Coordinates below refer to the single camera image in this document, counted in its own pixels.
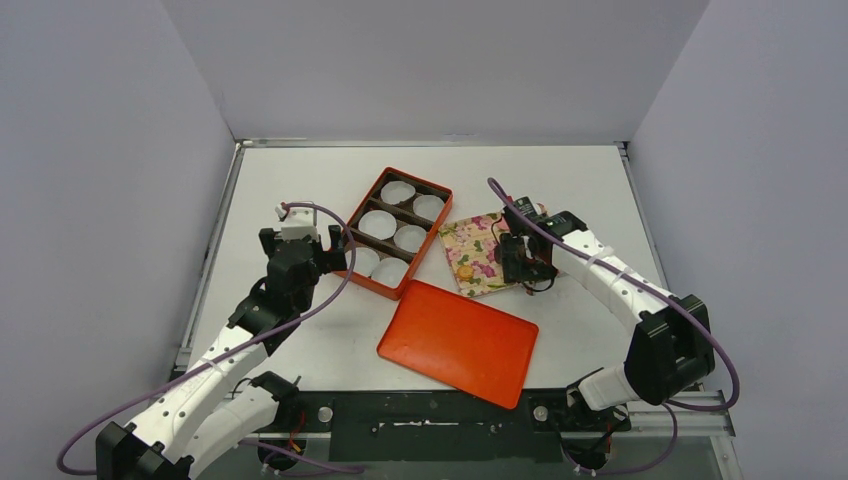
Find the orange cookie tin box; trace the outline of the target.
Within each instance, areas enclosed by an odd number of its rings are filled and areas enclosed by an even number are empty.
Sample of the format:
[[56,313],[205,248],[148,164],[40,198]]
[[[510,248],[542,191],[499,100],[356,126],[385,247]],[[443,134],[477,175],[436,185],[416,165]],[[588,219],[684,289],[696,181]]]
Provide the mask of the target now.
[[[380,200],[381,188],[388,181],[394,180],[401,180],[412,184],[416,189],[416,195],[412,199],[400,205],[390,205],[382,202]],[[445,202],[445,207],[435,223],[422,219],[413,213],[413,201],[421,195],[435,195]],[[415,273],[422,263],[430,245],[435,240],[438,228],[447,218],[452,207],[452,202],[453,192],[449,188],[437,185],[431,181],[413,176],[393,167],[385,168],[377,177],[368,193],[355,208],[351,218],[349,219],[349,226],[352,228],[354,240],[346,244],[345,250],[347,252],[355,247],[369,247],[377,251],[381,260],[387,257],[399,258],[407,262],[409,264],[409,268],[403,278],[403,281],[397,288],[394,289],[381,285],[372,280],[370,277],[364,277],[355,272],[351,277],[351,281],[358,286],[362,286],[390,300],[399,300],[408,284],[414,278]],[[397,248],[393,242],[393,237],[387,240],[378,240],[359,231],[357,225],[361,216],[374,209],[384,210],[391,213],[397,220],[397,230],[405,225],[417,225],[424,228],[428,234],[421,249],[416,254],[411,254]]]

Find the floral tray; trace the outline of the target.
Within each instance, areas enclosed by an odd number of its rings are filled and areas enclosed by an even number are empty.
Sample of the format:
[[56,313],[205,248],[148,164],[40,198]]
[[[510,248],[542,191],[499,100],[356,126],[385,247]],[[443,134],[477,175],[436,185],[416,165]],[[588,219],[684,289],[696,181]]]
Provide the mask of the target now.
[[[534,295],[552,286],[547,282],[518,285],[504,281],[501,266],[496,262],[496,234],[499,232],[496,223],[501,215],[501,212],[485,213],[446,223],[438,230],[447,263],[462,296],[481,297],[514,287],[524,288],[529,295]],[[474,277],[469,281],[457,276],[461,265],[473,268]]]

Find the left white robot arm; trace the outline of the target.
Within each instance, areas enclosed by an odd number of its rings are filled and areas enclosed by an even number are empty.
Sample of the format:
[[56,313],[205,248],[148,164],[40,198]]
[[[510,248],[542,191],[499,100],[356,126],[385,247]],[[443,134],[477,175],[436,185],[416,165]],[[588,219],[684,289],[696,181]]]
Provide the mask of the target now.
[[222,406],[224,396],[269,359],[308,314],[320,278],[347,268],[344,246],[352,236],[329,227],[331,246],[310,232],[266,228],[260,240],[267,273],[230,315],[207,352],[157,401],[126,425],[105,426],[96,437],[99,479],[194,479],[242,438],[270,425],[291,427],[298,419],[294,387],[271,372]]

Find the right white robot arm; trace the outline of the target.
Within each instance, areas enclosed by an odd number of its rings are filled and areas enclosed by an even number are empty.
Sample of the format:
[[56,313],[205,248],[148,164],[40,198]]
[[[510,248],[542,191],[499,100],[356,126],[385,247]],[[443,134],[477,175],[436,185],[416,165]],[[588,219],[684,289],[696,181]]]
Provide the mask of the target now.
[[629,336],[623,361],[583,376],[566,390],[566,414],[589,428],[606,410],[630,401],[661,405],[716,366],[708,341],[709,315],[695,295],[678,296],[656,286],[621,260],[568,211],[546,215],[503,210],[497,260],[517,282],[564,274],[619,321]]

